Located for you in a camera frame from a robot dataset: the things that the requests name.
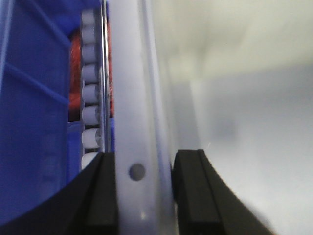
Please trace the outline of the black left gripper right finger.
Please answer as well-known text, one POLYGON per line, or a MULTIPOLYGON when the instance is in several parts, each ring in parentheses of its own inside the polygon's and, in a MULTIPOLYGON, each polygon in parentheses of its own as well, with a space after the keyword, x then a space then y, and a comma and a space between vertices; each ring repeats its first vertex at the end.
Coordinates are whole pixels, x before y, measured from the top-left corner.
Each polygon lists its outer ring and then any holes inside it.
POLYGON ((270 235, 209 162, 204 150, 178 150, 172 184, 181 235, 270 235))

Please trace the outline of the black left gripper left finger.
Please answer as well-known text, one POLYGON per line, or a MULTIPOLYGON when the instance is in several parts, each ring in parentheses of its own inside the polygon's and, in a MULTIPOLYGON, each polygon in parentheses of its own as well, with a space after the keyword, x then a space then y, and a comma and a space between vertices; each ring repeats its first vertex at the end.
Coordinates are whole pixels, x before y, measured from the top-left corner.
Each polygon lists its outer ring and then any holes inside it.
POLYGON ((115 157, 98 153, 66 187, 0 227, 2 235, 116 235, 115 157))

